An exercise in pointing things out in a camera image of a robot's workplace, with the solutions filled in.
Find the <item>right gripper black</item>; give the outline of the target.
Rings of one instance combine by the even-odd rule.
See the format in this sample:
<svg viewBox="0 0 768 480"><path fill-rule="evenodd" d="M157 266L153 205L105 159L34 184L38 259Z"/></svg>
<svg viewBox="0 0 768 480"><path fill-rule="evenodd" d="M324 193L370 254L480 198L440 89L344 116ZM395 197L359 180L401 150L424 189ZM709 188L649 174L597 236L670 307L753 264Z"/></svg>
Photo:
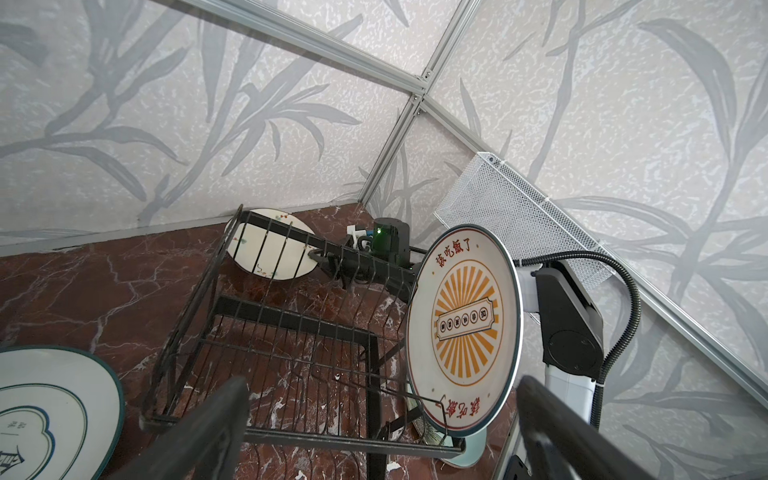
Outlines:
<svg viewBox="0 0 768 480"><path fill-rule="evenodd" d="M312 249L310 259L331 279L340 280L347 289L353 282L381 285L390 295L410 300L415 287L415 273L347 247Z"/></svg>

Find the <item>cream plate with plum blossoms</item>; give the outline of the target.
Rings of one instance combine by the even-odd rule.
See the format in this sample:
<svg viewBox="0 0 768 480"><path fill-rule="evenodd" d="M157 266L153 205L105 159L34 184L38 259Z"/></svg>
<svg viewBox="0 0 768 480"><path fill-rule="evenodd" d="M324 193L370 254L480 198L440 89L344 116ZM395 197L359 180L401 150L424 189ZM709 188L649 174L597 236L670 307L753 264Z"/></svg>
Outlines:
<svg viewBox="0 0 768 480"><path fill-rule="evenodd" d="M254 209L254 214L272 220L270 230L242 224L228 245L227 252L243 270L270 280L291 280L311 273L317 262L309 256L311 245L285 237L274 231L277 222L291 226L291 232L312 229L290 213L280 210Z"/></svg>

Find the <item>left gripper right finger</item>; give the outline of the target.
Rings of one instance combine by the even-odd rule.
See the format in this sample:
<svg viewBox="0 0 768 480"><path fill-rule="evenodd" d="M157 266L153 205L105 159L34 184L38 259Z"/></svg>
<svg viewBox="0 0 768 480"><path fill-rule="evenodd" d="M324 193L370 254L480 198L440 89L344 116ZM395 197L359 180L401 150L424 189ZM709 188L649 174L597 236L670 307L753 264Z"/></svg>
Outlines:
<svg viewBox="0 0 768 480"><path fill-rule="evenodd" d="M521 379L516 403L533 479L651 477L537 379Z"/></svg>

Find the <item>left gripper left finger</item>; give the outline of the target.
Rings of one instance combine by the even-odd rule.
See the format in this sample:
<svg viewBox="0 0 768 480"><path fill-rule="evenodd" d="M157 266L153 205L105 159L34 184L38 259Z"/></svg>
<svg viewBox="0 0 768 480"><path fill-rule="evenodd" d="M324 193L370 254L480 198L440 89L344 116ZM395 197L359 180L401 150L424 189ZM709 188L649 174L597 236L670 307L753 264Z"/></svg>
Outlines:
<svg viewBox="0 0 768 480"><path fill-rule="evenodd" d="M250 415L246 380L229 379L113 479L232 479Z"/></svg>

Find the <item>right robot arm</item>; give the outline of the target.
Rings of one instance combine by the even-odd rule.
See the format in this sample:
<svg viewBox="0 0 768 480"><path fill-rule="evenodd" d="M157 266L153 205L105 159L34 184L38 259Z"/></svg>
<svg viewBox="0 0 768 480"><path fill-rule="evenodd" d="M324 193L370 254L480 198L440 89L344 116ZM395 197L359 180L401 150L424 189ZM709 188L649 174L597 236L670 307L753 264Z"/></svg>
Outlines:
<svg viewBox="0 0 768 480"><path fill-rule="evenodd" d="M583 420L601 421L604 383L634 337L641 306L627 269L608 255L563 251L513 259L501 239L473 224L452 227L418 264L401 263L391 246L394 219L373 232L370 249L311 242L343 278L361 274L408 303L404 342L406 397L413 410L393 430L421 420L439 447L454 452L478 436L506 403L521 360L523 315L540 319L546 387ZM629 322L617 343L603 343L603 318L570 268L574 259L600 262L624 281Z"/></svg>

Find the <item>sunburst plate teal rim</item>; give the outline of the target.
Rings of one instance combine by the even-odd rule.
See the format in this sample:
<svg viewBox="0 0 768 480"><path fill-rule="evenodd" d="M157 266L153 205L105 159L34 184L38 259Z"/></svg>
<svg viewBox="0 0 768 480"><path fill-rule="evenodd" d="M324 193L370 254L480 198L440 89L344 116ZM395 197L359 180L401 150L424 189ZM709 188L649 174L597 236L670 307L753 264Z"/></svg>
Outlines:
<svg viewBox="0 0 768 480"><path fill-rule="evenodd" d="M489 230L452 227L427 251L408 307L406 360L436 430L469 437L500 413L520 363L522 314L513 260Z"/></svg>

